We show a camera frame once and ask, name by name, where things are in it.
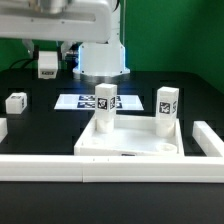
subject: white border strip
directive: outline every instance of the white border strip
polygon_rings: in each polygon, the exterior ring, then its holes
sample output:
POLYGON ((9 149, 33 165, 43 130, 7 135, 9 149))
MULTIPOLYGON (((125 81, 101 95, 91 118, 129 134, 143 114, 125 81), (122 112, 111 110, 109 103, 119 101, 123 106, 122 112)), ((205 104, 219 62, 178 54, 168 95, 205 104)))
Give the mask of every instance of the white border strip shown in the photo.
POLYGON ((0 181, 224 183, 224 159, 1 155, 0 181))

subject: white cube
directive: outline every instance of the white cube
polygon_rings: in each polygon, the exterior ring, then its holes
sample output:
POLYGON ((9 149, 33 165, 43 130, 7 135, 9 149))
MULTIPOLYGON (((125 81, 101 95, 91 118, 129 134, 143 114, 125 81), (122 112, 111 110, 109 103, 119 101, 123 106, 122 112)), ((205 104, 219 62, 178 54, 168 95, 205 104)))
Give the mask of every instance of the white cube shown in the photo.
POLYGON ((21 114, 27 107, 26 93, 13 93, 6 99, 6 113, 7 114, 21 114))
POLYGON ((0 118, 0 142, 8 134, 6 118, 0 118))
POLYGON ((58 71, 57 52, 40 51, 38 60, 38 78, 55 79, 58 71))

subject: white box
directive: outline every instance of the white box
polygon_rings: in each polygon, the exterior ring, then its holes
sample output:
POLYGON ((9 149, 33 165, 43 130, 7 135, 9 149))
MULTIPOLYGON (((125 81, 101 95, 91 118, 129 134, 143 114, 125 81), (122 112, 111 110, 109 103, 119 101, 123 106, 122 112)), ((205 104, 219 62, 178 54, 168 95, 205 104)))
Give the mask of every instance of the white box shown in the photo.
POLYGON ((58 54, 40 51, 38 60, 38 78, 55 79, 58 71, 58 54))
POLYGON ((74 155, 81 156, 184 156, 179 120, 173 138, 155 133, 154 117, 116 115, 114 131, 96 131, 96 117, 90 120, 74 146, 74 155))
POLYGON ((0 142, 8 134, 7 121, 6 118, 0 118, 0 142))
POLYGON ((5 101, 7 114, 21 114, 27 107, 26 93, 12 93, 5 101))

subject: black and white pattern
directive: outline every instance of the black and white pattern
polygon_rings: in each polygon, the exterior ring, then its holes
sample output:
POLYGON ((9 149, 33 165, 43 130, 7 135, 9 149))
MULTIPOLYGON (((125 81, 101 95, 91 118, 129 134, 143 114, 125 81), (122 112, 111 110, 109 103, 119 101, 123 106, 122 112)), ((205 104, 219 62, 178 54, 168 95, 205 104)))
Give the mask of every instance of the black and white pattern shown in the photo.
POLYGON ((107 110, 108 106, 107 106, 107 99, 104 99, 104 98, 98 98, 97 100, 97 107, 99 109, 102 109, 102 110, 107 110))
POLYGON ((162 114, 170 114, 170 103, 160 102, 159 112, 162 114))
POLYGON ((21 98, 21 96, 12 96, 11 97, 11 99, 15 99, 15 100, 18 100, 18 99, 20 99, 21 98))
POLYGON ((79 101, 95 101, 95 96, 93 96, 93 95, 81 95, 81 96, 79 96, 79 101))
POLYGON ((175 102, 173 103, 173 113, 175 113, 176 110, 177 110, 177 101, 175 101, 175 102))
POLYGON ((110 109, 112 110, 113 108, 115 108, 115 97, 113 97, 113 98, 110 100, 110 109))
POLYGON ((78 102, 77 108, 80 108, 80 109, 95 108, 95 102, 78 102))
POLYGON ((120 96, 117 96, 117 101, 121 101, 121 97, 120 96))
POLYGON ((123 107, 122 107, 122 103, 120 103, 120 102, 117 102, 117 109, 122 109, 123 107))

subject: white tray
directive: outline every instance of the white tray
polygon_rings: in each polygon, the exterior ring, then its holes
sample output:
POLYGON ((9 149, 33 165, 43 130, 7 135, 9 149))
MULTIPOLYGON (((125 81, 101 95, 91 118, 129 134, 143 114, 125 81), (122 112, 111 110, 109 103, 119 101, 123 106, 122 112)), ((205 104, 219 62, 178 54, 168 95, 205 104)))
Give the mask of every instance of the white tray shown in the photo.
POLYGON ((116 115, 114 131, 96 131, 90 120, 74 146, 77 156, 184 156, 179 120, 172 138, 158 137, 154 117, 116 115))

